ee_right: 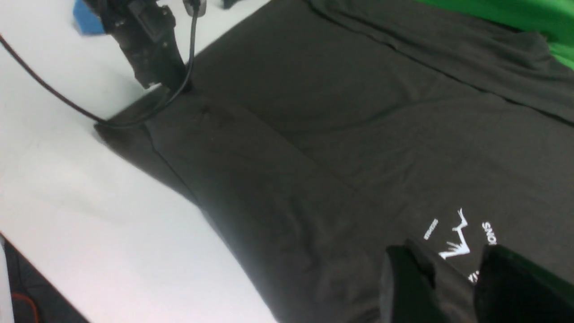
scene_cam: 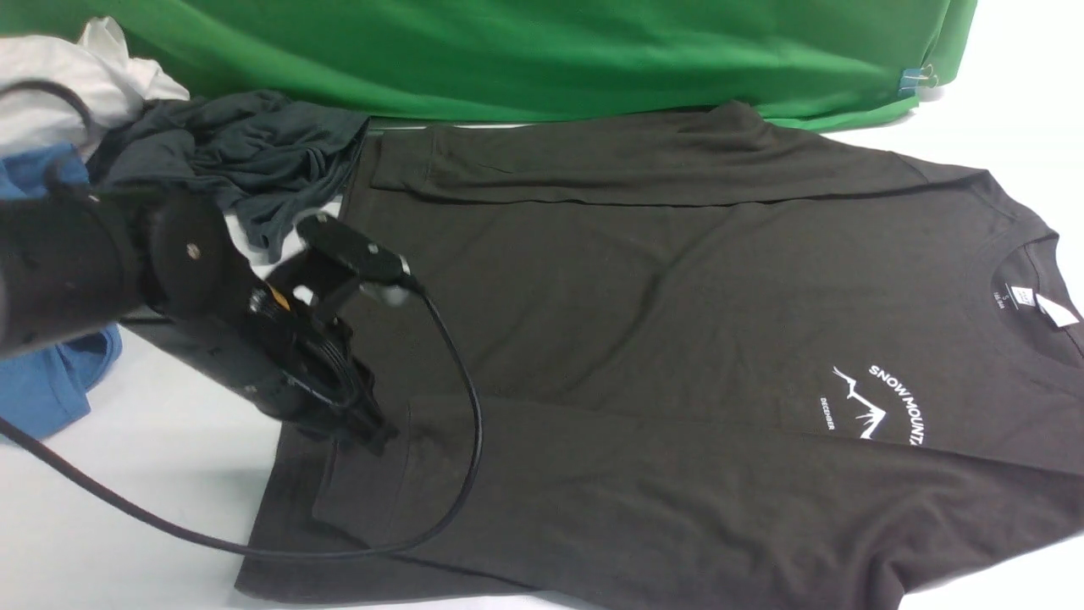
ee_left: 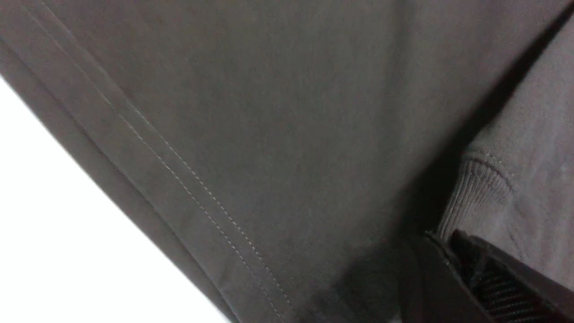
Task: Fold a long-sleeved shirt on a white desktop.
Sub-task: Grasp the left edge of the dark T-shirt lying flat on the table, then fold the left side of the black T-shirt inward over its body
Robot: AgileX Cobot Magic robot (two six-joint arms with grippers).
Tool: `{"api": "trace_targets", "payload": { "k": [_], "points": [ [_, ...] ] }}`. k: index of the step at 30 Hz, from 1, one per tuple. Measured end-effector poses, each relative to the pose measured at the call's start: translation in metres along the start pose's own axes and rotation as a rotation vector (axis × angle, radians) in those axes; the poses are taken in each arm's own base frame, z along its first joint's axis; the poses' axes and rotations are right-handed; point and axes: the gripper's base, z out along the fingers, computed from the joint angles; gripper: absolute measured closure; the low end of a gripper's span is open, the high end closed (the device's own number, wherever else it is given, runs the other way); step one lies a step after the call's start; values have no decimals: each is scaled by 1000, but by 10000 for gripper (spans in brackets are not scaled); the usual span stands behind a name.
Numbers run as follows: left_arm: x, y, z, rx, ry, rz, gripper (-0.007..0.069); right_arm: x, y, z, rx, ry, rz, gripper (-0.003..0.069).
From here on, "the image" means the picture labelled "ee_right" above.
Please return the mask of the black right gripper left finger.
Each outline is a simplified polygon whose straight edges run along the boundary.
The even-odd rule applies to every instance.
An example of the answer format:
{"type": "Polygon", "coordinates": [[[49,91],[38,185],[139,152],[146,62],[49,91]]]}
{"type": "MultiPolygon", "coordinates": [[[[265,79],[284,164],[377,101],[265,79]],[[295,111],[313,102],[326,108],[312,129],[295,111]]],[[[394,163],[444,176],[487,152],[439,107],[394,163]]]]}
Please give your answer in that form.
{"type": "Polygon", "coordinates": [[[433,263],[412,240],[385,249],[379,283],[382,323],[447,323],[433,263]]]}

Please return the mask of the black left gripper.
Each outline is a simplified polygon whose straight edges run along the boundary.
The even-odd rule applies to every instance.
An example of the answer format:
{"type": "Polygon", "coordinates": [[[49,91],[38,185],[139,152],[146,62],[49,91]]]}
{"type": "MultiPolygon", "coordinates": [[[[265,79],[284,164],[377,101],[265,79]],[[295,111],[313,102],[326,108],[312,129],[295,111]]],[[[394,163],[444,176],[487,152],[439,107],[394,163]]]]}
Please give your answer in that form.
{"type": "Polygon", "coordinates": [[[168,6],[155,0],[84,0],[118,43],[145,88],[155,84],[177,90],[185,81],[186,65],[176,44],[176,19],[168,6]]]}

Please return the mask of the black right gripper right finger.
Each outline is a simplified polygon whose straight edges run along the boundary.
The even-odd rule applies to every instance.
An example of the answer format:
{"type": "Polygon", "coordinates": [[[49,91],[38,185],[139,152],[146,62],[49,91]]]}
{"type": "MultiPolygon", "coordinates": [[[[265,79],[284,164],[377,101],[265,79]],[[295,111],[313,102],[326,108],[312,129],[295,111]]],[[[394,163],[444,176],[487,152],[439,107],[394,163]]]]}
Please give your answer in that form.
{"type": "Polygon", "coordinates": [[[572,323],[574,287],[502,245],[486,246],[474,307],[479,323],[572,323]]]}

